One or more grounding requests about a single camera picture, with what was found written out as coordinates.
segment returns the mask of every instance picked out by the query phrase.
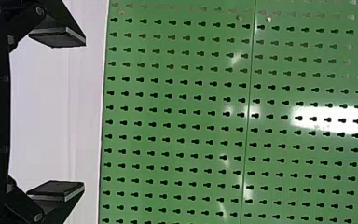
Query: green metal surface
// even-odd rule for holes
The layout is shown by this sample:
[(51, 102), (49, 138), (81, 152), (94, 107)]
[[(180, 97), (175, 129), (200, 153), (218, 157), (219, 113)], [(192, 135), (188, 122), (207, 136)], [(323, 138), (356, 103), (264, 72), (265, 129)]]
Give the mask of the green metal surface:
[(358, 223), (358, 1), (258, 0), (255, 22), (242, 223)]
[(112, 1), (100, 223), (358, 223), (358, 0)]
[(240, 223), (252, 7), (112, 3), (102, 222)]

